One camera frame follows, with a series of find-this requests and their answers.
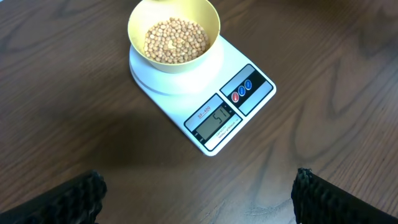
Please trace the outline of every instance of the bowl rim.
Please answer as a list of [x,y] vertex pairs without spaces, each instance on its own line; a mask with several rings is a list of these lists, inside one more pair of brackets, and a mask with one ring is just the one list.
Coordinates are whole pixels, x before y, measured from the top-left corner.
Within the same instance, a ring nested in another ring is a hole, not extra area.
[[193,60],[191,60],[191,61],[189,61],[189,62],[176,63],[176,64],[173,63],[173,64],[170,64],[170,63],[158,62],[158,61],[156,61],[156,60],[153,60],[153,59],[147,57],[147,56],[144,55],[143,53],[141,53],[141,51],[138,50],[137,47],[136,47],[136,46],[133,44],[133,42],[131,41],[131,36],[130,36],[129,27],[130,27],[130,22],[131,22],[131,16],[132,16],[132,13],[134,12],[134,9],[135,9],[138,5],[140,5],[141,3],[143,3],[144,1],[141,1],[140,3],[138,3],[138,4],[135,6],[135,8],[132,10],[132,12],[131,12],[131,14],[130,14],[129,22],[127,23],[127,34],[128,34],[128,36],[129,36],[130,44],[132,45],[132,47],[134,47],[134,50],[136,50],[136,51],[137,51],[141,56],[143,56],[145,59],[147,59],[147,60],[149,60],[149,61],[151,61],[151,62],[157,63],[157,64],[159,64],[159,65],[170,65],[170,66],[185,65],[185,64],[188,64],[188,63],[192,63],[192,62],[194,62],[194,61],[196,61],[196,60],[198,60],[198,59],[200,59],[200,58],[203,58],[203,56],[207,54],[207,52],[211,49],[211,47],[214,45],[214,43],[218,40],[218,37],[220,36],[220,30],[221,30],[220,16],[218,15],[218,12],[217,12],[216,8],[214,7],[214,5],[213,5],[211,2],[209,2],[209,0],[203,0],[203,1],[206,1],[206,2],[213,8],[213,10],[216,12],[217,20],[218,20],[218,32],[217,32],[217,37],[216,37],[216,39],[214,40],[213,44],[210,46],[210,48],[209,48],[205,53],[203,53],[203,55],[201,55],[201,56],[199,56],[199,57],[197,57],[197,58],[195,58],[195,59],[193,59]]

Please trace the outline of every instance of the digital scale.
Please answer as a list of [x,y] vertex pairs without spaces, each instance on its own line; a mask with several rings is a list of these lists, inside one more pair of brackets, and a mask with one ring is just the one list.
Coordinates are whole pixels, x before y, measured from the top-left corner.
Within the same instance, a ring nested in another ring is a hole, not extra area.
[[203,63],[178,74],[157,70],[130,48],[137,84],[207,156],[217,154],[276,92],[275,84],[222,36],[211,48]]

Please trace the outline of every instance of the black object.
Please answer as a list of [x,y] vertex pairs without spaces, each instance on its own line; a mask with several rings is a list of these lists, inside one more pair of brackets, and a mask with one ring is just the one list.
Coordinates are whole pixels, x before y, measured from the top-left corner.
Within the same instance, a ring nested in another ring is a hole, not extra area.
[[94,224],[105,194],[104,179],[91,170],[0,214],[0,223]]
[[296,223],[398,223],[398,219],[372,207],[304,168],[298,169],[293,183],[292,200]]

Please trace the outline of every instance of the brown wood surface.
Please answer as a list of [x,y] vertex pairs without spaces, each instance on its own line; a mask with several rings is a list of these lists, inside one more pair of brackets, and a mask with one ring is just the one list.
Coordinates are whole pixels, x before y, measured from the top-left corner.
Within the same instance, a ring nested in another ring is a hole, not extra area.
[[278,87],[215,157],[138,88],[137,0],[0,2],[0,211],[87,170],[100,223],[293,223],[298,167],[398,217],[398,3],[213,0]]

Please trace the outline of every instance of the red button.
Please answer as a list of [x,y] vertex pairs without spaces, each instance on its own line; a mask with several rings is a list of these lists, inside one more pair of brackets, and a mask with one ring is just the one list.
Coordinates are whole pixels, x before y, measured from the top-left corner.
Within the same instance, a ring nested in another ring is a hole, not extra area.
[[232,102],[236,103],[239,101],[239,94],[237,92],[232,93]]

